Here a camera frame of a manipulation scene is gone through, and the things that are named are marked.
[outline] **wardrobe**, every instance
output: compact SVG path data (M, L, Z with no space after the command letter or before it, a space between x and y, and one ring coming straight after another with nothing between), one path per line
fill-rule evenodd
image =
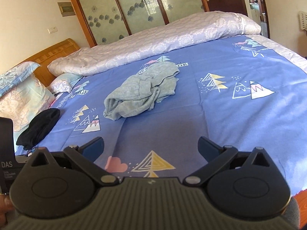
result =
M203 0L71 1L90 47L208 11Z

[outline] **floral pillow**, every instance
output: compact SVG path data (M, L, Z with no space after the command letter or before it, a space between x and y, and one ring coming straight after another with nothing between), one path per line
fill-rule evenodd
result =
M23 82L39 66L40 65L35 62L27 61L0 75L0 97L9 92L13 87Z
M48 90L53 94L58 94L62 92L71 92L74 85L82 78L83 76L73 74L73 73L63 73L57 77L50 86Z
M0 98L0 117L13 120L15 152L19 135L38 113L50 107L54 99L34 74Z

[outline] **light switch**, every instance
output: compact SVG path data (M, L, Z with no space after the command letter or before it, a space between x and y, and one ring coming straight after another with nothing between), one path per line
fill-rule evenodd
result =
M57 28L56 28L56 27L48 28L48 32L49 32L50 34L55 33L55 32L57 32Z

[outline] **hand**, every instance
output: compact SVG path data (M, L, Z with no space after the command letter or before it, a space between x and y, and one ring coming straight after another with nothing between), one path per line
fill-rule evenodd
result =
M5 214L13 211L14 207L8 195L0 194L0 228L7 224Z

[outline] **wooden headboard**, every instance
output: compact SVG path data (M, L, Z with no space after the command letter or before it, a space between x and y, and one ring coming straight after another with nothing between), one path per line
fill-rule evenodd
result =
M40 64L41 66L34 71L34 75L40 80L40 82L44 84L44 86L47 87L56 78L49 72L47 66L53 60L59 57L66 57L67 55L76 52L79 49L80 47L77 45L77 43L74 40L68 38L62 42L46 48L45 50L40 51L39 53L36 53L35 55L27 58L22 62L33 61Z

